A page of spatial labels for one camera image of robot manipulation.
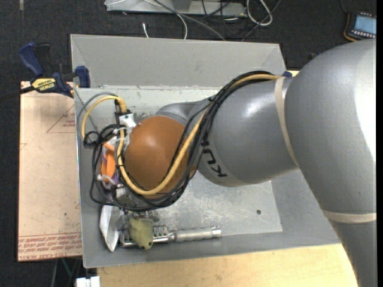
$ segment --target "black floor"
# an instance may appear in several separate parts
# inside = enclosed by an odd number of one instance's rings
[[[29,41],[49,42],[52,62],[63,63],[67,69],[71,33],[145,37],[144,22],[151,37],[182,37],[182,23],[174,15],[110,14],[103,3],[104,0],[24,0],[22,11],[20,0],[0,0],[0,96],[17,91],[19,81],[31,79],[18,57],[19,49]],[[344,0],[344,7],[376,14],[376,0]],[[221,20],[200,19],[226,39],[240,40],[228,33]],[[217,39],[205,28],[187,23],[189,39]],[[340,0],[282,0],[273,23],[257,29],[247,41],[281,44],[287,68],[300,69],[312,55],[347,43],[342,36],[344,25]],[[51,286],[56,261],[16,261],[19,115],[18,98],[0,102],[0,286]],[[76,260],[66,263],[72,269]],[[55,286],[66,286],[66,272],[64,263],[58,261]]]

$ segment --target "handheld device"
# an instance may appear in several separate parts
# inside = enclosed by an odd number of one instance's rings
[[[366,12],[348,13],[343,35],[350,41],[376,38],[376,15]]]

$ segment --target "screen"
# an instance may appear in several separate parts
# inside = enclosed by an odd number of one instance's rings
[[[376,18],[357,15],[355,30],[376,35]]]

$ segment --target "yellow clamp label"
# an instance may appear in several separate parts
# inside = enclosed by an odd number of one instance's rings
[[[56,80],[54,78],[40,78],[32,83],[32,87],[38,91],[45,91],[54,88]]]

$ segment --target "gray robot arm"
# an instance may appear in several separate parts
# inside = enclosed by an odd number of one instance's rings
[[[376,273],[376,40],[329,50],[295,78],[250,84],[214,118],[198,169],[224,186],[302,170],[354,261],[361,286]],[[186,123],[207,100],[158,114]]]

